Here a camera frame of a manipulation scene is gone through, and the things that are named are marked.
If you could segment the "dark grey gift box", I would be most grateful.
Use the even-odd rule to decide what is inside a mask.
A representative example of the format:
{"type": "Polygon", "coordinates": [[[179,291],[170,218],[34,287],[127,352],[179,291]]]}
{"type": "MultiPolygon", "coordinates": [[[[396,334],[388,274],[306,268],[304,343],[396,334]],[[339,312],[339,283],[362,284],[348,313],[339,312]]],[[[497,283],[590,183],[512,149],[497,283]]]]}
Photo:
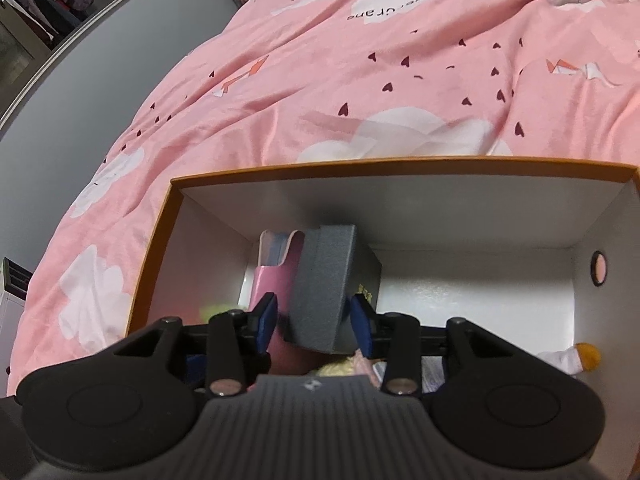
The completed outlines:
{"type": "Polygon", "coordinates": [[[284,317],[284,338],[297,347],[326,354],[357,349],[350,325],[352,296],[378,303],[382,264],[356,226],[306,230],[284,317]]]}

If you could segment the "cream crochet bunny doll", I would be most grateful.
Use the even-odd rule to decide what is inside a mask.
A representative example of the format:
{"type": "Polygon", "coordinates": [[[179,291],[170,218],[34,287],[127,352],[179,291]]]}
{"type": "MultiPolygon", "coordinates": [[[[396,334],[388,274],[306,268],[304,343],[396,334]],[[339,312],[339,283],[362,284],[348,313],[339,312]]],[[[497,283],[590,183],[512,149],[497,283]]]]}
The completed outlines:
{"type": "Polygon", "coordinates": [[[309,372],[317,377],[366,376],[374,388],[381,388],[382,379],[375,373],[374,366],[378,360],[365,358],[360,350],[352,356],[340,356],[337,360],[326,363],[309,372]]]}

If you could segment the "window frame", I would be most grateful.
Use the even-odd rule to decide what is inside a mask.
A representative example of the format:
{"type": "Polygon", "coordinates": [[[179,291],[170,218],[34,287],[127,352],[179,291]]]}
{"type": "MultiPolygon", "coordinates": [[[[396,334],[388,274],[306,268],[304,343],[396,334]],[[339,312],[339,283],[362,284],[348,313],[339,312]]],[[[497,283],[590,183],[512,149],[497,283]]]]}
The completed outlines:
{"type": "Polygon", "coordinates": [[[1,109],[52,52],[115,0],[1,0],[1,109]]]}

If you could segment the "duck plush toy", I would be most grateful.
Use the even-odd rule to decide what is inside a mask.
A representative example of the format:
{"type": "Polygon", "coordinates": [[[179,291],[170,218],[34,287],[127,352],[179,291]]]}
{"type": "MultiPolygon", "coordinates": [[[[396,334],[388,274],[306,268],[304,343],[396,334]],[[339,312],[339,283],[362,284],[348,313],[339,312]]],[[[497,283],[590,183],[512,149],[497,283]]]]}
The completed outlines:
{"type": "Polygon", "coordinates": [[[537,358],[570,376],[593,372],[602,360],[599,349],[586,342],[578,342],[562,351],[540,352],[537,358]]]}

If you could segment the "pink printed bed cover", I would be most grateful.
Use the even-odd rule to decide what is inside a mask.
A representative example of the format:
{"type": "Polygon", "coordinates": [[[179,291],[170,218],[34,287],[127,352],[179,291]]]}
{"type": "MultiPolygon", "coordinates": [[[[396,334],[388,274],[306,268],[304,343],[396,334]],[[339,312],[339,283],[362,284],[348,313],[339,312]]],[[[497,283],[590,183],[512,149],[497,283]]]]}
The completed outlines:
{"type": "Polygon", "coordinates": [[[329,160],[639,160],[639,0],[250,0],[145,99],[56,228],[9,364],[124,336],[172,179],[329,160]]]}

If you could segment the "pink phone case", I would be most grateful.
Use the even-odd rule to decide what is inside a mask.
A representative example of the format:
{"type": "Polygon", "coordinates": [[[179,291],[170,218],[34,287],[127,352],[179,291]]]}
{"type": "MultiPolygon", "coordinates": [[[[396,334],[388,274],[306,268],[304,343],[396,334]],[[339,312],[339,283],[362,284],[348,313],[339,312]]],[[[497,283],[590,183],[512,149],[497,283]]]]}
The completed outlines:
{"type": "Polygon", "coordinates": [[[295,230],[289,233],[264,231],[258,244],[258,261],[254,272],[250,310],[266,292],[273,292],[278,302],[276,327],[268,351],[273,375],[303,375],[306,373],[306,353],[285,340],[288,329],[288,303],[291,299],[305,235],[295,230]]]}

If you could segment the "orange cardboard box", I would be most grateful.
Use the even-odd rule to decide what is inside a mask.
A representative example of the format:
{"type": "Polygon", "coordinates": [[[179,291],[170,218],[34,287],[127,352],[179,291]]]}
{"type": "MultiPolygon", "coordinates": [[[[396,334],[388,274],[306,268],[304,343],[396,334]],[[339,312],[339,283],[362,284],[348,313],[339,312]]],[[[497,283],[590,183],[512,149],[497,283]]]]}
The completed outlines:
{"type": "Polygon", "coordinates": [[[228,170],[170,182],[128,326],[245,304],[258,238],[351,223],[378,254],[381,310],[464,316],[530,351],[589,342],[613,404],[639,391],[639,174],[505,157],[228,170]]]}

